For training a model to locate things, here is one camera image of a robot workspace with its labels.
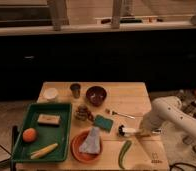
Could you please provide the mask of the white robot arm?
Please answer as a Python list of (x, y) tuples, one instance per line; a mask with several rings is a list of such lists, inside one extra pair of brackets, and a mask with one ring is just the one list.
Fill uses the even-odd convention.
[(142, 135), (150, 135), (165, 121), (170, 121), (196, 140), (196, 119), (181, 111), (182, 102), (176, 96), (160, 97), (151, 102), (139, 126)]

